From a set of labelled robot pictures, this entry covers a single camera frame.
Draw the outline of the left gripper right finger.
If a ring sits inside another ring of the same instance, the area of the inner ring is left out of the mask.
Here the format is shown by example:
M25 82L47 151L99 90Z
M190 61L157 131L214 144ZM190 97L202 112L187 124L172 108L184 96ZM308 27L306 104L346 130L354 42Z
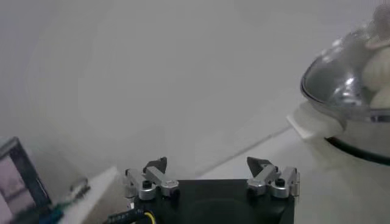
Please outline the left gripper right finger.
M300 173L295 167L280 170L269 160L247 157L252 178L247 180L247 190L254 196L269 193L274 198L286 199L300 195Z

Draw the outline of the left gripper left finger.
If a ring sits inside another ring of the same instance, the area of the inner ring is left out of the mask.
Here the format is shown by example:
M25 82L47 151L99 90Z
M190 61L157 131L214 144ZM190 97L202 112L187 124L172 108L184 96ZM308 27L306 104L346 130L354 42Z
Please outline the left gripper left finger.
M180 196L180 184L166 175L167 165L167 157L161 157L149 161L142 170L126 169L125 182L130 196L154 200L159 189L162 197L176 200Z

